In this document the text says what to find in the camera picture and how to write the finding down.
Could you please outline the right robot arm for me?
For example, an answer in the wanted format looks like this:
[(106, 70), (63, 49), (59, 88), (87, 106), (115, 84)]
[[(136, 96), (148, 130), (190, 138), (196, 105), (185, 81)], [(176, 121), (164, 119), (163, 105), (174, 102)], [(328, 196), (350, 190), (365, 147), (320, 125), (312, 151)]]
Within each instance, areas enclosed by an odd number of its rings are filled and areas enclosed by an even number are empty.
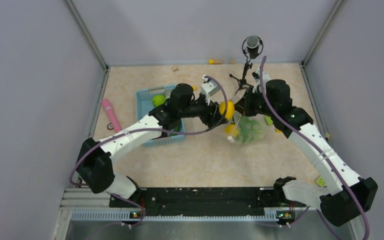
[(274, 202), (287, 206), (296, 201), (313, 207), (336, 227), (361, 217), (369, 229), (366, 213), (373, 204), (377, 183), (371, 177), (363, 178), (342, 160), (309, 114), (292, 104), (290, 93), (285, 80), (257, 80), (236, 103), (243, 116), (270, 117), (275, 128), (304, 153), (326, 184), (317, 187), (297, 179), (287, 180), (273, 192)]

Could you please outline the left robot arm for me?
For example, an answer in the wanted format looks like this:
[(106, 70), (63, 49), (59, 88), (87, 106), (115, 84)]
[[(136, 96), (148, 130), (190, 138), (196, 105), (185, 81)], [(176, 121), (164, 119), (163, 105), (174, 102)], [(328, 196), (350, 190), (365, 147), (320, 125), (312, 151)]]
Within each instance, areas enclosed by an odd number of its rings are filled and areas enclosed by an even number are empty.
[(135, 124), (101, 140), (86, 139), (81, 145), (74, 171), (94, 194), (117, 194), (127, 206), (136, 206), (141, 198), (138, 187), (128, 177), (116, 175), (114, 164), (145, 142), (163, 133), (174, 134), (174, 129), (184, 118), (200, 118), (209, 130), (226, 123), (227, 112), (220, 111), (220, 105), (211, 100), (218, 91), (225, 94), (216, 80), (203, 83), (198, 98), (194, 98), (191, 85), (176, 85), (163, 104)]

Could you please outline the clear zip top bag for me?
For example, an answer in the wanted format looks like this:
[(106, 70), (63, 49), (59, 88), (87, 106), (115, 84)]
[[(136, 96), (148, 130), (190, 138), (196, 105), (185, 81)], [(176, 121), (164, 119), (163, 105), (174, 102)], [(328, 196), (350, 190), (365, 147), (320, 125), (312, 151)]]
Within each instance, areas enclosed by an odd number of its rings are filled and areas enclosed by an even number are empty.
[(249, 145), (265, 138), (267, 124), (263, 115), (244, 116), (236, 111), (223, 133), (233, 144)]

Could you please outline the green lettuce toy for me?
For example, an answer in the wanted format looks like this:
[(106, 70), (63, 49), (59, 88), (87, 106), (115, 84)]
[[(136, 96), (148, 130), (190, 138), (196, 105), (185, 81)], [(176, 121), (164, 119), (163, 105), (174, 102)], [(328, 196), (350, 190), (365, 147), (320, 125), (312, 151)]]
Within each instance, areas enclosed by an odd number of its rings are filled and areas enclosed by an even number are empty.
[(238, 122), (237, 141), (240, 144), (250, 144), (261, 140), (266, 135), (266, 125), (254, 118), (242, 117)]

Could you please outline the yellow lemon toy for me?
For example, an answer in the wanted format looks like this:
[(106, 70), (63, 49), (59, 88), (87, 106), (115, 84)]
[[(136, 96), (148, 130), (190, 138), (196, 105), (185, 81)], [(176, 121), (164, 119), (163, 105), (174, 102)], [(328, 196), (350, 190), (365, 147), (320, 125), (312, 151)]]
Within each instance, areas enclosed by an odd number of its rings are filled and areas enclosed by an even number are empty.
[(224, 118), (230, 121), (235, 113), (235, 105), (231, 100), (221, 102), (219, 104), (219, 113), (224, 114)]

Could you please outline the yellow mango toy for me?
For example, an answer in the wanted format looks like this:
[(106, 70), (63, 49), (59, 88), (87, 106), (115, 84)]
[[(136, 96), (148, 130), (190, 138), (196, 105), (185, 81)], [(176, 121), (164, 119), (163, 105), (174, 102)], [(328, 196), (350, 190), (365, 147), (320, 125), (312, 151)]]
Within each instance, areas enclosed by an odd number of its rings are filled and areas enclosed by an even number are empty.
[(239, 134), (239, 129), (235, 124), (229, 124), (224, 128), (224, 132), (234, 138)]

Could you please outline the green lime toy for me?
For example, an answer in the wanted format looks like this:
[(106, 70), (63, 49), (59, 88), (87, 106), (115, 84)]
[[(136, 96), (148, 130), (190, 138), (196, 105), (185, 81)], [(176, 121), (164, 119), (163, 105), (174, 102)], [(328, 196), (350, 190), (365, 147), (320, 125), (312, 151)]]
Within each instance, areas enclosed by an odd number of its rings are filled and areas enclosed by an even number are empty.
[(151, 99), (151, 102), (154, 107), (158, 107), (166, 102), (166, 97), (162, 94), (158, 94)]

